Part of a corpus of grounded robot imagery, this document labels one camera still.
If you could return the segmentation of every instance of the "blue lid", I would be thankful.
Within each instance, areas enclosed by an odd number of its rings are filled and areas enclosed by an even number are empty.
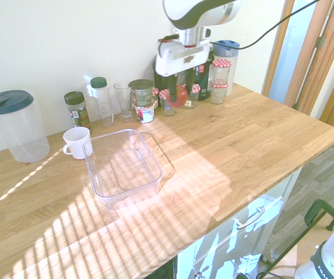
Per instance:
[[[16,112],[27,107],[34,100],[30,93],[22,90],[10,90],[0,93],[0,115]]]
[[[238,49],[233,49],[231,47],[239,48],[240,45],[238,42],[229,41],[229,40],[222,40],[217,41],[219,44],[224,44],[227,46],[222,45],[213,45],[213,54],[219,57],[236,57],[239,53]]]

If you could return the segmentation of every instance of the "drinking glass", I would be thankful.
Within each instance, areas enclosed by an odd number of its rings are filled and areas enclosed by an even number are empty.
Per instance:
[[[129,81],[119,81],[114,84],[115,95],[121,109],[119,119],[122,121],[129,121],[135,117],[135,114],[132,113],[131,88],[128,85]]]

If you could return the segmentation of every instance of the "red gingham lid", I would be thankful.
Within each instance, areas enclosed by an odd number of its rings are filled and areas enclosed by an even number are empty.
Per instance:
[[[228,88],[229,83],[224,80],[214,80],[211,81],[211,85],[213,88]]]
[[[226,60],[226,59],[216,59],[213,60],[212,62],[213,66],[217,67],[217,68],[229,68],[231,67],[231,61]]]
[[[167,94],[169,94],[169,89],[164,89],[159,92],[160,99],[166,100]]]
[[[153,96],[156,96],[157,94],[159,94],[159,89],[153,87]]]
[[[199,91],[200,91],[200,85],[194,83],[194,84],[192,85],[192,88],[191,88],[191,92],[190,92],[190,93],[196,94],[196,93],[199,93]]]

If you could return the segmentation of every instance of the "jar label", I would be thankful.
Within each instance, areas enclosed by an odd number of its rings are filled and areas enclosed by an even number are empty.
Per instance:
[[[70,110],[71,120],[74,127],[86,127],[91,128],[91,123],[89,122],[89,116],[86,107],[80,110]]]
[[[152,101],[152,89],[132,89],[133,102],[136,106],[149,106]]]

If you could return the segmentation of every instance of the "cabinet handle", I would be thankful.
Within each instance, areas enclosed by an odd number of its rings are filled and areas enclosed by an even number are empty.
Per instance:
[[[257,211],[258,211],[259,214],[252,221],[249,221],[245,224],[242,224],[241,222],[236,221],[236,225],[238,226],[238,230],[241,230],[241,229],[246,228],[249,225],[253,224],[258,218],[260,218],[262,216],[262,214],[265,213],[265,210],[266,210],[266,208],[264,208],[264,207],[257,208]]]

